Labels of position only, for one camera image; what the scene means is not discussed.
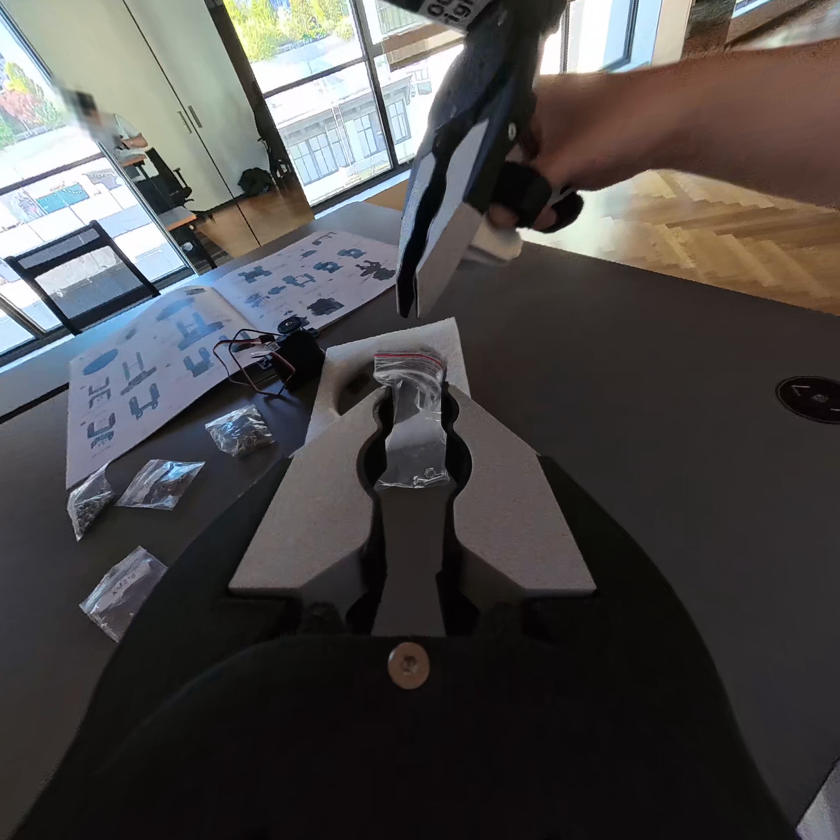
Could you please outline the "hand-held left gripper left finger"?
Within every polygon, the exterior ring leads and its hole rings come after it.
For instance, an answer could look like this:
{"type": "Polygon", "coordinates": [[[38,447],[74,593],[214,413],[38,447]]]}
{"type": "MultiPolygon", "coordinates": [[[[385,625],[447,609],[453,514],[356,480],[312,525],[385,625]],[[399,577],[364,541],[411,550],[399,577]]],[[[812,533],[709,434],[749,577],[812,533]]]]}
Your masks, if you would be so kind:
{"type": "Polygon", "coordinates": [[[355,632],[372,630],[384,534],[364,455],[388,400],[377,388],[294,454],[229,582],[232,595],[328,603],[355,632]]]}

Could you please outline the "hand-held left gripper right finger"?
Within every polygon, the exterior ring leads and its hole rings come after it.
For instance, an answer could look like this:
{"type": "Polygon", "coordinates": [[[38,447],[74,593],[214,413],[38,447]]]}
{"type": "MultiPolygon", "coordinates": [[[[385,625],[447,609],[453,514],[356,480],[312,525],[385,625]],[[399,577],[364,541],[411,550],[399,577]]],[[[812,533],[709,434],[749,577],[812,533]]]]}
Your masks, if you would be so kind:
{"type": "Polygon", "coordinates": [[[538,453],[455,385],[445,393],[455,490],[436,573],[443,633],[470,634],[498,604],[592,596],[593,575],[538,453]]]}

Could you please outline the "white foam block round hole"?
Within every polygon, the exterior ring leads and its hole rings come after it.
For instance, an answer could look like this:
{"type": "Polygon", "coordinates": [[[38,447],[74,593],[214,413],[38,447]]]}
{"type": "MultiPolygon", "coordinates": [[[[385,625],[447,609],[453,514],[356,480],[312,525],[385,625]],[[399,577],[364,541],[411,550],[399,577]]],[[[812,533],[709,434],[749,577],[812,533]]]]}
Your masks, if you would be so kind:
{"type": "Polygon", "coordinates": [[[455,318],[387,332],[333,346],[326,351],[304,443],[306,448],[340,420],[339,398],[346,385],[371,365],[377,351],[434,350],[447,364],[446,382],[470,396],[466,362],[455,318]]]}

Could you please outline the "clear zip bag red strip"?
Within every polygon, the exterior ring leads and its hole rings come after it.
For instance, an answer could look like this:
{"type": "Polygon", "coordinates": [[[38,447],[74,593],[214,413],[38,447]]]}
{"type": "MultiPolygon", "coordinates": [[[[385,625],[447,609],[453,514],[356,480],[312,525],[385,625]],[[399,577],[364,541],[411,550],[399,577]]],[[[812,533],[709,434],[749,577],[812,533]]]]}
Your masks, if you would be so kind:
{"type": "Polygon", "coordinates": [[[390,388],[393,403],[378,487],[421,490],[449,482],[442,422],[445,373],[445,358],[429,348],[374,354],[374,378],[390,388]]]}

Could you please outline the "person's right forearm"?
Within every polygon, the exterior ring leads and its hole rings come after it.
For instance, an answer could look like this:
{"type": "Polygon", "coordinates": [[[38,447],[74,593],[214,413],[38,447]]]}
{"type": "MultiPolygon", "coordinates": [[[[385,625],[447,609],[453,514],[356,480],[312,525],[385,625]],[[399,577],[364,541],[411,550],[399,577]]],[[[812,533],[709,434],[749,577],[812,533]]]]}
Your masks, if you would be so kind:
{"type": "Polygon", "coordinates": [[[626,74],[635,170],[672,170],[821,207],[839,200],[839,44],[825,39],[626,74]]]}

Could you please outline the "dark grey desk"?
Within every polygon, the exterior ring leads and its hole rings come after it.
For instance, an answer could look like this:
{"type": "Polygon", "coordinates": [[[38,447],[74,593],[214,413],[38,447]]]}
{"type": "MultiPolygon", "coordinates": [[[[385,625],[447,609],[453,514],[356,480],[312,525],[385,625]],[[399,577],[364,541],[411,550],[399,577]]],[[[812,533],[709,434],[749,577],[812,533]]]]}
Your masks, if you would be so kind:
{"type": "MultiPolygon", "coordinates": [[[[796,825],[838,759],[838,425],[783,406],[838,381],[838,318],[526,244],[466,266],[457,320],[473,399],[627,530],[691,614],[762,776],[796,825]]],[[[204,431],[226,382],[114,463],[206,459],[208,486],[159,517],[114,510],[76,542],[66,512],[67,359],[132,314],[2,373],[2,837],[77,729],[113,642],[78,608],[137,545],[164,562],[277,461],[204,431]]]]}

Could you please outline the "black round desk socket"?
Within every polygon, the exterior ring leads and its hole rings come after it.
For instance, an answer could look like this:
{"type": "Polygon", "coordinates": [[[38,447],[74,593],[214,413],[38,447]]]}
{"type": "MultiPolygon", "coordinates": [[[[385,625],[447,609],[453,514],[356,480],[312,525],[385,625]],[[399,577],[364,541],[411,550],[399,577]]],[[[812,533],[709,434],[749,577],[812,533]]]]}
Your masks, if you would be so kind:
{"type": "Polygon", "coordinates": [[[819,424],[839,425],[839,381],[820,375],[794,375],[775,386],[791,413],[819,424]]]}

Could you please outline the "person's right hand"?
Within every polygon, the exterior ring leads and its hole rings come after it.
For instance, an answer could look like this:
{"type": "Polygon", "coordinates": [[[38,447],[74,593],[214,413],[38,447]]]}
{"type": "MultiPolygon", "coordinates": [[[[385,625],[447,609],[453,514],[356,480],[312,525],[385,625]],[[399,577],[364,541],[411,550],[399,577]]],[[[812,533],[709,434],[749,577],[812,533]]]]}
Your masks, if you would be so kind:
{"type": "Polygon", "coordinates": [[[633,147],[633,83],[628,74],[541,77],[521,141],[521,163],[563,191],[595,192],[644,169],[633,147]]]}

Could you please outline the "large glass window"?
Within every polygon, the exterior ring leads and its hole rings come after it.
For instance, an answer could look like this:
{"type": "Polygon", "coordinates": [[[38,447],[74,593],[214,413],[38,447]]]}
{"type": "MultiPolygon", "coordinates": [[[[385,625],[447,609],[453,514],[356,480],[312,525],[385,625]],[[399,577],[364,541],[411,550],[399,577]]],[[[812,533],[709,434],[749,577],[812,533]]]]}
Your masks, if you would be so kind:
{"type": "Polygon", "coordinates": [[[387,2],[224,2],[311,205],[413,160],[464,36],[387,2]]]}
{"type": "MultiPolygon", "coordinates": [[[[35,296],[4,258],[46,244],[97,220],[159,288],[194,276],[193,268],[146,205],[112,152],[68,111],[43,61],[2,8],[1,295],[24,308],[35,296]]],[[[1,299],[2,365],[69,337],[39,338],[1,299]]]]}

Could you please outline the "scattered small clear parts bags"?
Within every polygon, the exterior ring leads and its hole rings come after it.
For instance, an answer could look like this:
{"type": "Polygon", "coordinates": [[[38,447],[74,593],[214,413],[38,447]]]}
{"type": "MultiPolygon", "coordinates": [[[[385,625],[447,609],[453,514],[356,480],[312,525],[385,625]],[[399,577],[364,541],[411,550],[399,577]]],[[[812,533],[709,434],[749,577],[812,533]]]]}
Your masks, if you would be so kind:
{"type": "MultiPolygon", "coordinates": [[[[253,404],[214,419],[205,429],[216,447],[232,457],[245,457],[274,442],[265,418],[253,404]]],[[[151,459],[115,503],[126,509],[172,511],[203,467],[199,461],[151,459]]],[[[115,501],[107,468],[95,470],[69,494],[67,514],[78,542],[115,501]]],[[[105,573],[79,608],[118,643],[165,573],[160,560],[137,547],[105,573]]]]}

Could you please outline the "white blue instruction booklet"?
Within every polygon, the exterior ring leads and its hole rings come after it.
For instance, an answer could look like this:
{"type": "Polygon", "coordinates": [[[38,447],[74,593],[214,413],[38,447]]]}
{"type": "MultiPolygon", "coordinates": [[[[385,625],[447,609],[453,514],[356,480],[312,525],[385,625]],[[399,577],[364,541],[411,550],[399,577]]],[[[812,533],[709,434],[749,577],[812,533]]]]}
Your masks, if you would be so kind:
{"type": "Polygon", "coordinates": [[[127,453],[228,378],[237,336],[289,318],[320,331],[393,288],[397,248],[327,231],[231,269],[209,286],[166,292],[70,362],[66,488],[127,453]]]}

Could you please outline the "small wooden table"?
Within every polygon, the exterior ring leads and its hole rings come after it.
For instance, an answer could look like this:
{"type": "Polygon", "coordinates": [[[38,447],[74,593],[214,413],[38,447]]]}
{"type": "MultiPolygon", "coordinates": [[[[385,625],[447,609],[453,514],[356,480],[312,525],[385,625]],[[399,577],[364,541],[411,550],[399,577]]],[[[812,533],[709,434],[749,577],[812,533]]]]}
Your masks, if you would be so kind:
{"type": "MultiPolygon", "coordinates": [[[[138,193],[140,192],[138,191],[135,182],[142,177],[143,170],[145,170],[148,175],[155,174],[155,169],[150,162],[147,162],[145,154],[142,154],[140,157],[133,160],[127,161],[125,164],[120,163],[120,165],[123,173],[129,177],[138,193]]],[[[217,262],[213,254],[207,249],[204,239],[202,239],[196,231],[196,226],[200,221],[200,216],[188,206],[190,202],[188,202],[185,206],[179,206],[167,213],[158,215],[145,201],[150,210],[158,217],[164,229],[185,253],[185,256],[192,263],[193,267],[199,269],[201,266],[205,266],[209,270],[214,270],[217,268],[217,262]]]]}

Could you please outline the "black swivel chair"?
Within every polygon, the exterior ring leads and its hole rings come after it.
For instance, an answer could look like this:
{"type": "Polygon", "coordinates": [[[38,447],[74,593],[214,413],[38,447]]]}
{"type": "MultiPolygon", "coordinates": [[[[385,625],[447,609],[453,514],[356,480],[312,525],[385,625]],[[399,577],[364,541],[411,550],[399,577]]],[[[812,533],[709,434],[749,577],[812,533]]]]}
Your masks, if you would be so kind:
{"type": "Polygon", "coordinates": [[[135,185],[156,214],[184,207],[192,201],[193,189],[184,182],[181,170],[171,169],[154,148],[147,149],[144,154],[147,162],[155,169],[155,174],[148,175],[143,170],[142,177],[135,185]]]}

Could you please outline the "white double-door cabinet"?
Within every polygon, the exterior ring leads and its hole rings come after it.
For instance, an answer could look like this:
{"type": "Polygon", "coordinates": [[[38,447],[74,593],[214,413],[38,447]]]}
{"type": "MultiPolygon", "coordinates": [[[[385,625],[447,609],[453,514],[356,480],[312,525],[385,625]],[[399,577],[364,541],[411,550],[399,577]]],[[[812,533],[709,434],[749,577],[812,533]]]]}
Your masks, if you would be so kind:
{"type": "Polygon", "coordinates": [[[106,64],[97,80],[117,85],[108,109],[181,170],[208,237],[238,256],[312,221],[288,156],[284,181],[272,176],[252,109],[262,94],[224,2],[92,2],[83,21],[106,64]],[[276,185],[246,197],[251,167],[276,185]]]}

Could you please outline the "black mesh office chair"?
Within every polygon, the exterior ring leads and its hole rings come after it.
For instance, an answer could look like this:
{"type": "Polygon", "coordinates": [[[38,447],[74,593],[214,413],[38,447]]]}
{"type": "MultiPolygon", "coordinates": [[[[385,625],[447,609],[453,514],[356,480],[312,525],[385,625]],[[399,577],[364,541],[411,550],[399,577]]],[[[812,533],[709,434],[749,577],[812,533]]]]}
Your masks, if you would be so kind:
{"type": "Polygon", "coordinates": [[[60,329],[79,335],[161,295],[97,220],[3,261],[35,302],[2,299],[2,308],[39,338],[60,329]]]}

